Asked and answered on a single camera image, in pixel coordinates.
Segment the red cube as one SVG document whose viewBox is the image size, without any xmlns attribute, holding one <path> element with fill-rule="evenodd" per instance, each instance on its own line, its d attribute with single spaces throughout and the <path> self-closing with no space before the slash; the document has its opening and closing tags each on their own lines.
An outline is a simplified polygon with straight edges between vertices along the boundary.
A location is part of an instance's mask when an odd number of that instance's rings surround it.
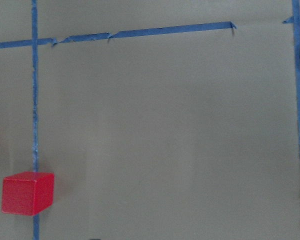
<svg viewBox="0 0 300 240">
<path fill-rule="evenodd" d="M 5 214 L 35 216 L 54 201 L 55 175 L 25 171 L 2 181 L 1 211 Z"/>
</svg>

